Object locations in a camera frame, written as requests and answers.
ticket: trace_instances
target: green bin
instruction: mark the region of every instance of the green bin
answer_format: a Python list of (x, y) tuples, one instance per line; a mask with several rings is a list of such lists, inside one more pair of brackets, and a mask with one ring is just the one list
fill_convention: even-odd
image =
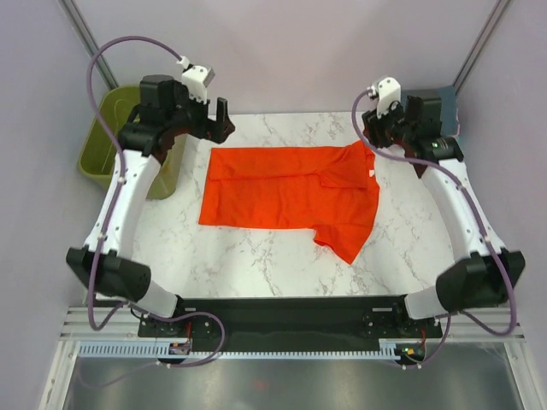
[[(132, 108), (140, 103), (137, 85), (119, 87), (109, 92), (99, 110), (110, 129), (117, 134), (129, 118)], [(147, 198), (164, 199), (171, 196), (177, 188), (180, 163), (185, 150), (186, 134), (175, 139), (163, 162), (160, 172), (152, 183)], [(109, 136), (95, 119), (91, 125), (78, 159), (78, 169), (89, 179), (93, 179), (105, 190), (109, 188), (116, 150)]]

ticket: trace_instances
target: tabletop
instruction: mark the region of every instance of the tabletop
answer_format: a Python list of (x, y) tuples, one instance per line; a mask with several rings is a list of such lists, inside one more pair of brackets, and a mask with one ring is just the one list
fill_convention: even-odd
[[(349, 113), (234, 115), (222, 147), (344, 146), (357, 136)], [(313, 242), (312, 230), (259, 230), (197, 223), (214, 144), (188, 137), (174, 194), (147, 201), (135, 261), (185, 298), (356, 296), (424, 289), (453, 263), (437, 205), (408, 164), (376, 158), (380, 186), (373, 231), (348, 265)]]

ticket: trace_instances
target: wrinkled fabric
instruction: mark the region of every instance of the wrinkled fabric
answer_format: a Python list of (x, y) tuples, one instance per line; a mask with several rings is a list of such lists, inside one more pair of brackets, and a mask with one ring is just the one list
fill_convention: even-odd
[(373, 229), (374, 154), (346, 147), (215, 148), (201, 225), (315, 230), (315, 242), (353, 262)]

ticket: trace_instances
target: robotic arm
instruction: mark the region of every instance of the robotic arm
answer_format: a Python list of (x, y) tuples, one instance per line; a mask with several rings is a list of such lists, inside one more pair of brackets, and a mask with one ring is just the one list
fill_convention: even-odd
[[(120, 297), (145, 311), (172, 317), (181, 299), (164, 290), (151, 278), (150, 268), (132, 261), (132, 247), (137, 220), (144, 200), (160, 172), (176, 136), (184, 133), (195, 138), (222, 144), (235, 130), (228, 117), (227, 100), (219, 98), (216, 119), (208, 117), (207, 86), (215, 76), (212, 68), (195, 66), (183, 58), (181, 80), (167, 75), (145, 76), (139, 85), (140, 104), (132, 109), (127, 123), (117, 137), (126, 160), (125, 186), (110, 219), (99, 258), (95, 290), (106, 296)], [(93, 255), (101, 236), (109, 204), (119, 183), (121, 162), (117, 155), (97, 223), (80, 249), (67, 252), (67, 263), (78, 279), (88, 286)]]
[[(463, 153), (453, 137), (441, 135), (441, 102), (435, 93), (415, 93), (401, 104), (401, 86), (384, 78), (368, 89), (377, 108), (362, 116), (364, 135), (376, 148), (393, 144), (404, 148), (405, 156), (431, 161), (448, 169), (464, 184), (478, 204)], [(508, 300), (497, 265), (480, 233), (473, 210), (460, 188), (434, 167), (414, 165), (416, 174), (431, 192), (446, 224), (456, 264), (437, 278), (434, 286), (406, 295), (404, 304), (411, 319), (431, 318), (467, 308), (496, 306)], [(525, 266), (520, 251), (509, 252), (491, 228), (480, 205), (477, 207), (488, 232), (488, 241), (505, 266), (511, 284), (516, 285)]]

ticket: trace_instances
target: metal grate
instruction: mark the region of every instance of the metal grate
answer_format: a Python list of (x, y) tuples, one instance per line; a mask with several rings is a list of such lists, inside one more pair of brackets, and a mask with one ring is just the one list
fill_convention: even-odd
[[(221, 359), (285, 360), (398, 360), (395, 343), (381, 343), (378, 351), (368, 352), (222, 352)], [(169, 342), (82, 342), (79, 357), (94, 358), (203, 358), (210, 352), (178, 355), (169, 353)]]

